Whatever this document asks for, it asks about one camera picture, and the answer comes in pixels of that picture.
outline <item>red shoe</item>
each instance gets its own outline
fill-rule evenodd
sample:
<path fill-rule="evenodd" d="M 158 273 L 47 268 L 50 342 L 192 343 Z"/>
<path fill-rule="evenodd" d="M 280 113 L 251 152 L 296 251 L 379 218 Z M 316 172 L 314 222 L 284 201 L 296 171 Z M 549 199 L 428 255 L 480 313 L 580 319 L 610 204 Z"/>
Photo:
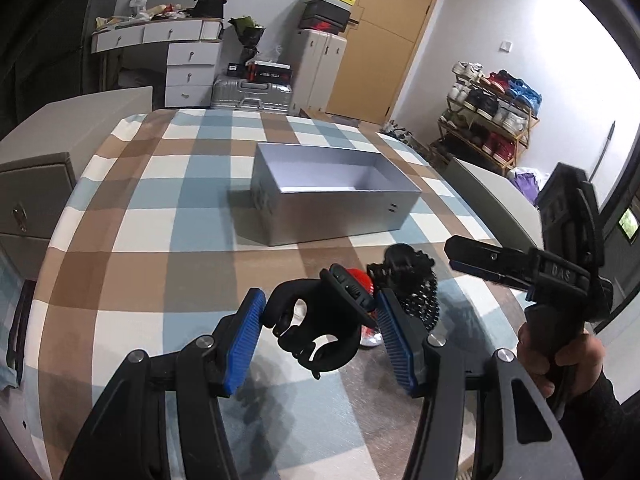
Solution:
<path fill-rule="evenodd" d="M 509 89 L 509 79 L 502 74 L 491 72 L 491 75 L 488 77 L 487 81 L 493 88 L 502 92 L 503 94 Z"/>
<path fill-rule="evenodd" d="M 498 137 L 496 142 L 497 146 L 494 151 L 494 159 L 501 164 L 508 164 L 513 160 L 513 156 L 516 153 L 516 145 L 503 136 Z"/>
<path fill-rule="evenodd" d="M 495 132 L 491 132 L 482 146 L 482 150 L 489 155 L 493 155 L 495 150 L 500 146 L 500 139 L 498 137 L 500 137 L 500 135 Z"/>

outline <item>silver suitcase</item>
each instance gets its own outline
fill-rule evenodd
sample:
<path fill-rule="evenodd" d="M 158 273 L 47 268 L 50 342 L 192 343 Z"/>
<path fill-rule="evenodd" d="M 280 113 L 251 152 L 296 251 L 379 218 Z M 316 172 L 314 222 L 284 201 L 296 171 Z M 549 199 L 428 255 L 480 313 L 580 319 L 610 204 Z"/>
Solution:
<path fill-rule="evenodd" d="M 211 108 L 286 114 L 291 104 L 291 96 L 289 85 L 219 78 L 213 83 Z"/>

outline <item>human hand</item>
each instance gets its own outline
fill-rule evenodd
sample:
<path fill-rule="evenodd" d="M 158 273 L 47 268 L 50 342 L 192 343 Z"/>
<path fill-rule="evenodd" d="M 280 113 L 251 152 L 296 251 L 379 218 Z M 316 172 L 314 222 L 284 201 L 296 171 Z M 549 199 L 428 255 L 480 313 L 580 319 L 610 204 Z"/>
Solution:
<path fill-rule="evenodd" d="M 553 395 L 555 386 L 545 377 L 549 371 L 549 360 L 531 347 L 531 334 L 527 324 L 518 330 L 518 361 L 529 373 L 542 396 Z M 602 371 L 605 349 L 599 339 L 588 333 L 580 334 L 556 354 L 558 366 L 577 365 L 571 395 L 577 397 L 593 388 Z"/>

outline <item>checkered bed sheet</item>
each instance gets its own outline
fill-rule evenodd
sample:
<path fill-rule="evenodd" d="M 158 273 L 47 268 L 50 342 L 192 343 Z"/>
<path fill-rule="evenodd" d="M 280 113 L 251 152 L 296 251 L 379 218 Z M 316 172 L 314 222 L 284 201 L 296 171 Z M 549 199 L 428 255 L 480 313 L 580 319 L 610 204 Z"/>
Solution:
<path fill-rule="evenodd" d="M 256 142 L 381 152 L 422 190 L 394 232 L 268 248 L 248 192 Z M 57 479 L 93 403 L 124 356 L 180 349 L 212 332 L 251 286 L 333 262 L 360 267 L 405 242 L 436 260 L 443 323 L 489 350 L 513 348 L 524 319 L 508 289 L 452 272 L 451 235 L 492 240 L 463 200 L 413 150 L 357 128 L 276 114 L 157 110 L 120 122 L 82 174 L 51 239 L 25 354 L 27 430 L 36 469 Z M 401 478 L 420 402 L 396 385 L 383 348 L 320 381 L 262 331 L 249 377 L 221 402 L 243 479 Z M 172 473 L 180 478 L 175 398 Z"/>

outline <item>door handle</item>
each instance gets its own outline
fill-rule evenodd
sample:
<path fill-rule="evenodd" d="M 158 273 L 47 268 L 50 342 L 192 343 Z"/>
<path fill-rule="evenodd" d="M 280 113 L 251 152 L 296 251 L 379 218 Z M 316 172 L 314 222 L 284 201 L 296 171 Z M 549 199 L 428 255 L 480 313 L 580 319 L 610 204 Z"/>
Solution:
<path fill-rule="evenodd" d="M 18 224 L 20 231 L 27 232 L 27 213 L 24 212 L 22 204 L 14 205 L 11 213 L 14 215 L 14 220 Z"/>

